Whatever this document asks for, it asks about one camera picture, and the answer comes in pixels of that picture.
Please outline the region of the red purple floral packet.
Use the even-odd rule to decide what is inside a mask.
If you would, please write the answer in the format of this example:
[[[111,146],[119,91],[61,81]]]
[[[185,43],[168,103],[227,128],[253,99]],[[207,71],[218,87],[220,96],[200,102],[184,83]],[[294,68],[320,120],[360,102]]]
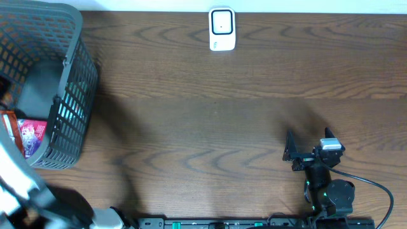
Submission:
[[[46,121],[18,119],[18,127],[24,148],[25,158],[30,158],[43,142],[46,130]]]

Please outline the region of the orange Top chocolate bar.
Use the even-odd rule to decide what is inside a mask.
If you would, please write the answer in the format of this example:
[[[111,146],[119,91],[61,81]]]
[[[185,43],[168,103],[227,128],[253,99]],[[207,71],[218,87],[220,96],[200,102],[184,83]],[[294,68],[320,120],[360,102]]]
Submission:
[[[1,120],[6,127],[10,139],[24,156],[24,147],[15,113],[13,111],[1,111]]]

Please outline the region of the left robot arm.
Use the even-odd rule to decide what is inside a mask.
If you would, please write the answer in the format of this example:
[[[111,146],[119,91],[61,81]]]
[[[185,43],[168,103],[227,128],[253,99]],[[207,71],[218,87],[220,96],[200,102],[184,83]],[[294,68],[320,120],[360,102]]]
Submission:
[[[94,209],[77,191],[50,186],[1,128],[1,228],[138,228],[114,207]]]

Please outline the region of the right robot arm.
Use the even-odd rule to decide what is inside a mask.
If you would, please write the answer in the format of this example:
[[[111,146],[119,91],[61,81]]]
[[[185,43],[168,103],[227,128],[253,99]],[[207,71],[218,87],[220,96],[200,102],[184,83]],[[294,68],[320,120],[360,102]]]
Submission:
[[[332,179],[330,170],[340,163],[345,147],[325,128],[325,137],[310,153],[300,153],[291,131],[287,132],[282,159],[292,163],[293,171],[306,175],[305,196],[316,214],[324,218],[341,218],[353,212],[355,187],[342,179]]]

